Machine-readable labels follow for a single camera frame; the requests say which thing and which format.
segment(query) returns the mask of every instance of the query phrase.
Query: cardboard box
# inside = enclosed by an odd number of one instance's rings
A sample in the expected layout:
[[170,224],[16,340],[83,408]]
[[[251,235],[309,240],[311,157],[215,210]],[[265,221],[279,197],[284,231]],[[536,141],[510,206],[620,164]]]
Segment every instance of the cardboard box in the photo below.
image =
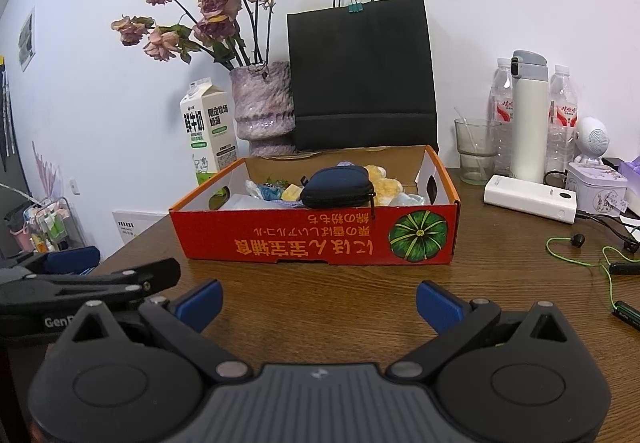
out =
[[238,160],[238,143],[226,92],[211,78],[192,83],[180,101],[198,184]]
[[[382,166],[405,192],[424,195],[430,205],[376,207],[375,218],[368,206],[210,210],[232,195],[245,195],[247,179],[296,182],[339,162]],[[190,259],[447,264],[456,243],[460,198],[431,147],[369,147],[238,160],[176,203],[170,216]]]

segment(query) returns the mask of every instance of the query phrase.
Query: milk carton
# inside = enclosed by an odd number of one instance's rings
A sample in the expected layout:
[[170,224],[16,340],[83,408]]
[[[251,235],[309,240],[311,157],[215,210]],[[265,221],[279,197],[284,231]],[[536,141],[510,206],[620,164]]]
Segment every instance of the milk carton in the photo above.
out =
[[190,84],[180,110],[199,185],[238,159],[229,98],[205,78]]

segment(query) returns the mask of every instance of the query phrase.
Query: green pumpkin illustration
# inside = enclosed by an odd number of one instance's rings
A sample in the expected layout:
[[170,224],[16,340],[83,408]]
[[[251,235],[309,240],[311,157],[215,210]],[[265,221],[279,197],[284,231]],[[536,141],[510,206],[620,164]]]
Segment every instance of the green pumpkin illustration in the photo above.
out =
[[447,221],[428,210],[402,216],[389,230],[391,251],[409,263],[435,257],[447,241]]

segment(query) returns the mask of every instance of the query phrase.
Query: red cardboard box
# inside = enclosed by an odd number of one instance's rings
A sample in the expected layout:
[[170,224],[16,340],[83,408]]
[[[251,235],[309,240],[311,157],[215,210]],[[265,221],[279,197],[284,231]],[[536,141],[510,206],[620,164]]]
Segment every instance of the red cardboard box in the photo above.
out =
[[[368,206],[217,210],[229,196],[247,194],[247,179],[298,182],[339,162],[384,167],[387,177],[398,179],[405,192],[423,195],[431,204],[376,207],[375,218]],[[226,197],[216,195],[220,191]],[[244,158],[204,182],[169,211],[190,259],[447,264],[456,244],[460,198],[431,147],[369,147]]]

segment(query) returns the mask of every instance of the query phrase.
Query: green earphone cable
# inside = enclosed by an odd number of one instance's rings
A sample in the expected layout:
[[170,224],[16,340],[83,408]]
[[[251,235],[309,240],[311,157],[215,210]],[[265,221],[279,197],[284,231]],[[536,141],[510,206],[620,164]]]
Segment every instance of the green earphone cable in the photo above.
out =
[[611,249],[611,250],[615,251],[615,253],[617,253],[620,257],[622,257],[625,261],[628,261],[629,263],[637,263],[638,261],[636,261],[634,259],[629,259],[628,257],[626,257],[626,255],[624,253],[622,253],[619,249],[614,248],[613,246],[603,246],[602,247],[602,254],[604,256],[604,260],[607,261],[607,266],[605,266],[604,264],[583,263],[582,261],[575,261],[574,259],[569,259],[568,257],[562,257],[562,255],[558,255],[557,253],[555,253],[553,250],[551,250],[551,248],[549,248],[549,244],[551,242],[553,242],[553,241],[571,241],[571,238],[570,237],[552,237],[552,238],[546,240],[546,251],[548,251],[549,254],[552,255],[553,257],[555,257],[556,259],[560,259],[561,261],[564,261],[565,263],[578,264],[579,266],[586,266],[586,267],[598,267],[599,266],[604,270],[604,273],[609,278],[609,300],[611,301],[611,307],[614,310],[618,309],[618,308],[616,308],[616,305],[613,302],[613,281],[611,280],[611,274],[609,273],[609,266],[611,265],[611,263],[609,262],[609,258],[607,257],[606,250]]

